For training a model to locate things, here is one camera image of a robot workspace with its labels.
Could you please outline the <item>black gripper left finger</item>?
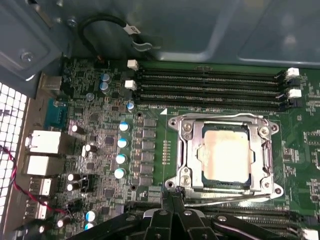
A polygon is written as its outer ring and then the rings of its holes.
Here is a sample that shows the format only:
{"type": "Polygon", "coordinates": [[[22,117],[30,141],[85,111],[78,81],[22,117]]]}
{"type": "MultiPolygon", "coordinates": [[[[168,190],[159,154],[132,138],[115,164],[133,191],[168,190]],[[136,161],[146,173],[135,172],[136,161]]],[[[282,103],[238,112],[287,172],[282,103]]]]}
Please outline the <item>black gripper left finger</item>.
{"type": "Polygon", "coordinates": [[[167,191],[162,194],[161,208],[149,209],[143,215],[123,213],[69,239],[169,240],[173,213],[173,193],[167,191]]]}

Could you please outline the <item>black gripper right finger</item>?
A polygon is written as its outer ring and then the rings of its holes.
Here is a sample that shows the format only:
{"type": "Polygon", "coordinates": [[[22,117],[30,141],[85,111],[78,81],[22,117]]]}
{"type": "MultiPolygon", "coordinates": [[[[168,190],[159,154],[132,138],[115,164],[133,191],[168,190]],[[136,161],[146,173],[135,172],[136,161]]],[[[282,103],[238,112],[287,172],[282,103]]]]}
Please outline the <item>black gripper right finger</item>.
{"type": "Polygon", "coordinates": [[[229,214],[215,216],[206,224],[195,210],[184,204],[185,188],[174,190],[174,215],[189,240],[287,240],[286,236],[274,233],[229,214]]]}

